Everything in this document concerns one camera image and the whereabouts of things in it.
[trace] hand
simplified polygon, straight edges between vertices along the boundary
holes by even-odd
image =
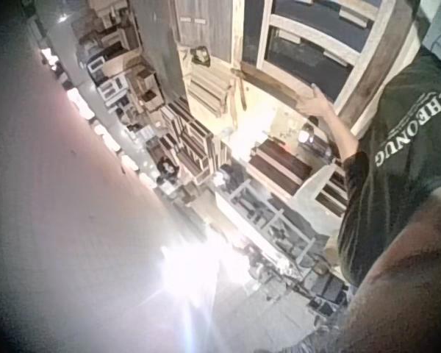
[[[295,108],[301,114],[325,118],[330,112],[333,112],[333,107],[315,84],[312,84],[312,92],[314,96],[311,98],[298,97]]]

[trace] black t-shirt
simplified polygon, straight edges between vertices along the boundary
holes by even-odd
[[[348,189],[338,249],[358,286],[409,218],[441,187],[441,61],[426,50],[384,89],[376,116],[344,162]]]

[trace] cabinet door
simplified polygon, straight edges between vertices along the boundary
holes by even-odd
[[[206,25],[195,23],[195,19],[202,16],[202,2],[200,0],[175,0],[179,37],[183,46],[193,48],[206,45],[205,35],[202,32]]]
[[[212,56],[230,63],[232,0],[175,0],[175,4],[181,44],[206,46]]]

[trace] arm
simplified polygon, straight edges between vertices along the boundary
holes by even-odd
[[[334,113],[333,107],[316,85],[312,85],[312,98],[298,97],[297,111],[304,115],[321,116],[330,127],[335,143],[340,151],[342,161],[355,155],[358,151],[358,139],[351,130]]]

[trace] man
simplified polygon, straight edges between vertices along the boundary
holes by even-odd
[[[313,91],[297,108],[323,118],[344,161],[338,249],[359,289],[309,352],[441,352],[441,61],[422,49],[386,86],[360,141]]]

